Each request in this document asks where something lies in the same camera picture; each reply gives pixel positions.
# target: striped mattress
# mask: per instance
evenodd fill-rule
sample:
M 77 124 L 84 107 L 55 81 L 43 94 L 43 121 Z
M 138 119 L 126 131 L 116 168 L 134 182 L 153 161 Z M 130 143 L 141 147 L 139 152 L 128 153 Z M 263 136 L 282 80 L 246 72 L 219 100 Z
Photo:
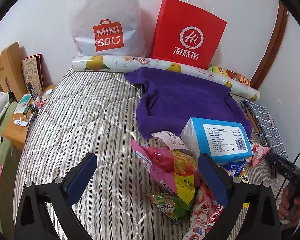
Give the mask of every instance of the striped mattress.
M 93 152 L 98 158 L 97 170 L 80 201 L 72 206 L 89 235 L 95 240 L 181 240 L 189 220 L 176 225 L 147 198 L 146 193 L 160 188 L 130 147 L 132 139 L 143 146 L 161 146 L 154 139 L 144 140 L 137 130 L 135 109 L 140 98 L 141 89 L 126 81 L 122 73 L 69 70 L 27 139 L 16 177 L 14 221 L 28 180 L 50 183 Z M 255 131 L 252 140 L 260 143 Z M 255 169 L 248 165 L 245 169 L 252 183 L 267 180 L 274 193 L 278 192 L 283 179 L 272 179 L 265 161 Z M 52 205 L 47 207 L 60 239 L 67 239 Z M 239 232 L 245 213 L 243 208 L 229 239 Z

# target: wooden door frame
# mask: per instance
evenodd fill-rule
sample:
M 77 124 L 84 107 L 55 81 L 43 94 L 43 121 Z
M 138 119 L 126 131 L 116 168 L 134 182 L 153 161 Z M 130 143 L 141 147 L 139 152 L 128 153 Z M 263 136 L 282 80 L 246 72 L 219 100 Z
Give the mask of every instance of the wooden door frame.
M 266 53 L 250 81 L 250 86 L 256 90 L 259 89 L 277 56 L 286 30 L 288 14 L 288 9 L 279 1 L 277 20 Z

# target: green blanket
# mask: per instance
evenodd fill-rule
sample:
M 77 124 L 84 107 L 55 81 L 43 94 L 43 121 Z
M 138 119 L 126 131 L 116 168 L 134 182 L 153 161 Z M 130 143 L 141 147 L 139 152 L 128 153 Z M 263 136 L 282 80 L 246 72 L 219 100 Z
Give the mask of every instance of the green blanket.
M 17 104 L 17 102 L 12 102 L 1 118 L 0 135 Z M 7 138 L 4 138 L 0 145 L 0 164 L 3 166 L 0 183 L 0 231 L 7 240 L 14 239 L 13 192 L 20 157 L 21 152 Z

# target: wooden nightstand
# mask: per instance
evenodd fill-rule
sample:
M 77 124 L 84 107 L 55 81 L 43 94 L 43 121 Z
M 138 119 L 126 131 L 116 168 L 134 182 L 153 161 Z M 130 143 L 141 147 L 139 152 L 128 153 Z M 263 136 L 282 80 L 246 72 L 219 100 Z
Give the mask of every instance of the wooden nightstand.
M 55 85 L 48 86 L 44 91 L 47 91 L 49 89 L 54 90 L 55 87 Z M 28 127 L 19 126 L 14 123 L 14 120 L 20 120 L 20 118 L 23 121 L 29 120 L 29 118 L 24 117 L 23 114 L 13 114 L 8 120 L 8 123 L 2 133 L 2 136 L 9 139 L 15 147 L 22 151 L 23 147 L 25 146 Z

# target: blue tissue box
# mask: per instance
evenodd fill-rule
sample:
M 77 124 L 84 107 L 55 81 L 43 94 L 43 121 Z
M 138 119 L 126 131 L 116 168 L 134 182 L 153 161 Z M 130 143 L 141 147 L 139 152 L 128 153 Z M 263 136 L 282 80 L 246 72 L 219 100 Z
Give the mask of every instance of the blue tissue box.
M 198 162 L 207 153 L 217 164 L 237 162 L 252 156 L 248 136 L 237 122 L 190 118 L 181 132 L 181 139 Z

